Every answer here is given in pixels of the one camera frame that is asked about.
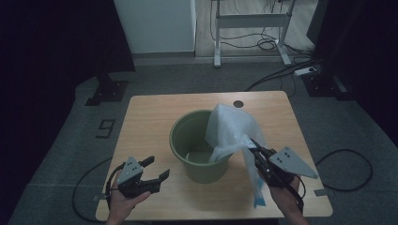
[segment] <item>translucent white plastic bag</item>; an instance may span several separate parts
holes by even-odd
[[[248,148],[254,148],[251,138],[267,147],[261,128],[255,118],[241,109],[219,104],[210,115],[207,124],[206,141],[214,148],[211,161],[217,161],[239,150],[243,151],[246,168],[254,188],[254,207],[266,205],[261,188],[264,185],[254,165],[254,155]]]

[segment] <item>wooden table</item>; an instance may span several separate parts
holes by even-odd
[[[157,178],[167,169],[170,169],[170,177],[161,184],[161,192],[152,194],[135,207],[128,220],[283,217],[271,199],[267,186],[263,188],[267,206],[253,208],[253,189],[241,152],[230,157],[225,175],[208,185],[193,182],[172,153],[169,134],[179,117],[195,110],[213,110],[219,103],[233,105],[236,100],[244,103],[242,110],[255,117],[269,147],[278,151],[290,146],[316,170],[285,92],[132,97],[108,177],[129,156],[137,160],[155,156],[155,162],[144,169],[143,180]],[[304,216],[330,216],[332,208],[328,197],[316,197],[314,194],[315,190],[324,188],[321,180],[307,177],[302,177],[302,180],[307,188]],[[108,213],[106,201],[100,201],[97,219],[106,220]]]

